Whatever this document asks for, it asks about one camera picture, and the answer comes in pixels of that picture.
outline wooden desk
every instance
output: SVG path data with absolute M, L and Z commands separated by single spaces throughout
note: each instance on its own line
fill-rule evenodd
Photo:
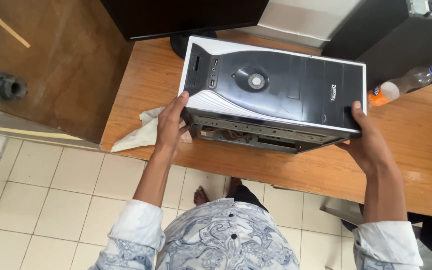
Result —
M 301 46 L 235 32 L 219 38 L 285 50 L 319 54 Z M 141 126 L 138 115 L 165 106 L 178 92 L 183 60 L 169 39 L 136 42 L 102 139 L 102 149 Z M 432 215 L 432 85 L 382 107 L 369 110 L 381 129 L 405 181 L 408 210 Z M 147 160 L 152 146 L 119 154 Z M 175 164 L 237 176 L 302 191 L 363 202 L 365 176 L 352 158 L 336 146 L 299 155 L 195 139 L 181 143 Z

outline bare foot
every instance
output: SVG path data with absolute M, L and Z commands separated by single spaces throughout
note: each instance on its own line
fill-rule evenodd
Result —
M 229 182 L 229 190 L 227 192 L 226 198 L 233 198 L 233 192 L 237 186 L 242 185 L 240 178 L 231 177 L 231 182 Z
M 204 203 L 209 202 L 208 196 L 206 196 L 205 190 L 202 186 L 199 186 L 198 189 L 194 192 L 194 200 L 193 203 L 198 206 Z

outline patterned shirt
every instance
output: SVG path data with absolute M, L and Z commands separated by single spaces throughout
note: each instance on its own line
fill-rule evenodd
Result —
M 298 270 L 299 263 L 271 215 L 224 198 L 179 215 L 161 229 L 163 211 L 130 200 L 91 270 Z M 353 232 L 360 270 L 415 270 L 423 262 L 411 223 L 382 221 Z

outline computer case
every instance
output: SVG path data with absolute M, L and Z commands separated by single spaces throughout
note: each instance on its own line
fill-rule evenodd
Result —
M 191 36 L 179 93 L 193 138 L 298 154 L 361 136 L 365 64 Z
M 432 65 L 432 0 L 366 0 L 322 55 L 364 62 L 367 87 Z

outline orange label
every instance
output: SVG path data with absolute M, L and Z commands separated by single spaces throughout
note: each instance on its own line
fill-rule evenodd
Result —
M 391 101 L 389 98 L 383 95 L 380 89 L 381 89 L 381 85 L 377 86 L 373 90 L 368 90 L 368 102 L 372 106 L 381 106 Z

